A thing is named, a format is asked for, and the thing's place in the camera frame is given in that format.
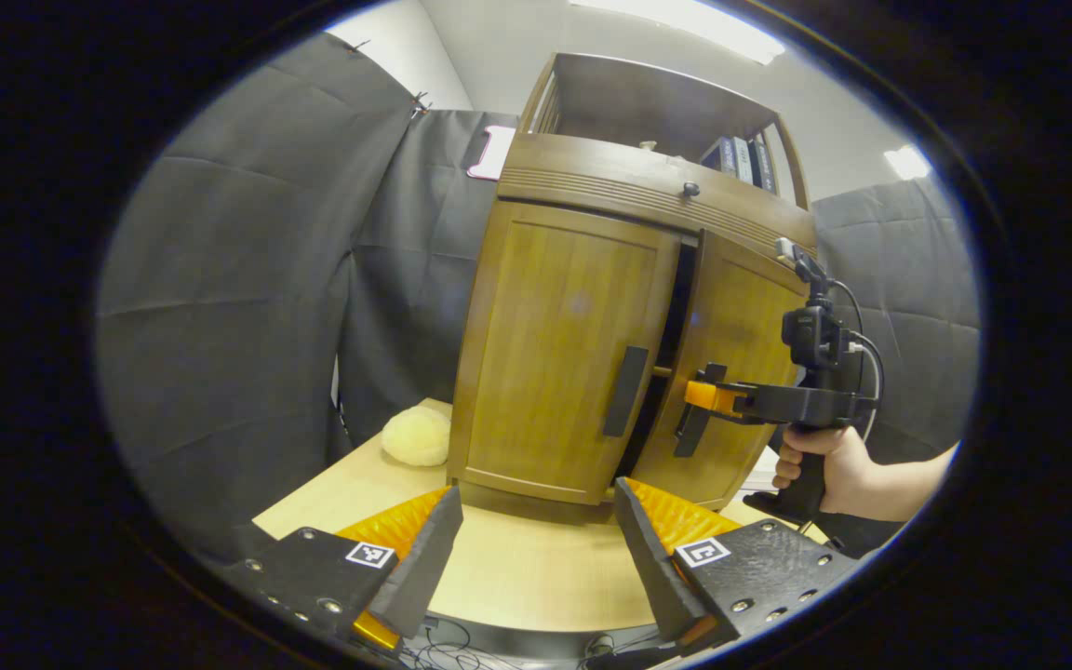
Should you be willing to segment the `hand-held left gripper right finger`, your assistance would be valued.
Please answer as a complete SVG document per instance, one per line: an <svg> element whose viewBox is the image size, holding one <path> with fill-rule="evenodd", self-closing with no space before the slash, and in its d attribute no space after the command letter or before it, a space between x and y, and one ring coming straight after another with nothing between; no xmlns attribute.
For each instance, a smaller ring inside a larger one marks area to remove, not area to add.
<svg viewBox="0 0 1072 670"><path fill-rule="evenodd" d="M858 560L779 520L740 525L630 476L614 483L614 517L652 617L679 652L777 627L858 568Z"/></svg>

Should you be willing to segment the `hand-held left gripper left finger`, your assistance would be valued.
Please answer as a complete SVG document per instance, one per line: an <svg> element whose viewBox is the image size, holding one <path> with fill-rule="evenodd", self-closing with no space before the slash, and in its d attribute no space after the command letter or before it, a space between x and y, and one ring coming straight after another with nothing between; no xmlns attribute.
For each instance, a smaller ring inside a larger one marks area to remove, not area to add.
<svg viewBox="0 0 1072 670"><path fill-rule="evenodd" d="M340 531L295 528L221 576L315 639L397 654L420 631L462 522L447 485Z"/></svg>

